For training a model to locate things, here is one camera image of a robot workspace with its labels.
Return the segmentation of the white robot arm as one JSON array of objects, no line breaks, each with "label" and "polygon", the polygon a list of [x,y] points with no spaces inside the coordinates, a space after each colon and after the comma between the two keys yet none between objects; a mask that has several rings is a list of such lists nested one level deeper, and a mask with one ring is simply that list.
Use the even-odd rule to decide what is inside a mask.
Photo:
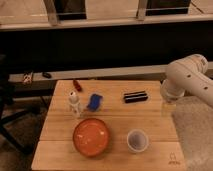
[{"label": "white robot arm", "polygon": [[176,101],[186,91],[213,108],[213,80],[205,75],[207,69],[208,61],[200,54],[189,55],[166,66],[166,79],[160,86],[163,116],[172,114]]}]

